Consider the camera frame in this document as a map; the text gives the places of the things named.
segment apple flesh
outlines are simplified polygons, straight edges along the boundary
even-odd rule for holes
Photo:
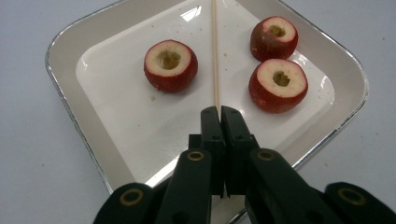
[[[145,57],[145,75],[159,91],[179,92],[187,89],[198,72],[198,60],[187,45],[164,40],[151,47]]]
[[[251,32],[250,52],[257,60],[288,59],[295,51],[298,33],[283,17],[270,17],[259,22]]]
[[[284,59],[270,59],[256,67],[248,90],[262,110],[280,114],[293,109],[306,96],[308,82],[301,66]]]

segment tray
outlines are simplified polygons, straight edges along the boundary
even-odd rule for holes
[[[296,26],[300,38],[290,60],[309,83],[304,100],[281,115],[260,111],[248,95],[248,79],[259,64],[248,49],[250,32],[274,15]],[[200,133],[200,111],[216,102],[213,36],[219,105],[238,109],[260,146],[281,152],[295,168],[364,105],[368,82],[359,61],[282,2],[118,2],[70,24],[46,56],[49,76],[110,192],[134,181],[155,186],[172,173],[188,134]],[[198,57],[197,77],[181,93],[157,91],[144,76],[147,50],[165,39],[187,44]],[[212,222],[224,223],[242,207],[242,197],[215,199]]]

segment cored apple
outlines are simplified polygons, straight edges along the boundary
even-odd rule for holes
[[[198,60],[187,45],[164,40],[151,47],[145,57],[145,75],[159,91],[179,92],[187,89],[198,72]]]
[[[288,59],[295,51],[298,33],[294,25],[279,16],[259,22],[251,32],[250,51],[264,62],[268,59]]]
[[[248,90],[262,110],[280,114],[293,109],[306,96],[308,82],[301,66],[284,59],[259,64],[250,77]]]

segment white table surface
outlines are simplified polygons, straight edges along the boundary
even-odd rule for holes
[[[52,38],[114,0],[0,2],[0,223],[92,223],[108,197],[46,71]],[[396,211],[396,1],[287,0],[362,63],[369,97],[300,170],[345,181]]]

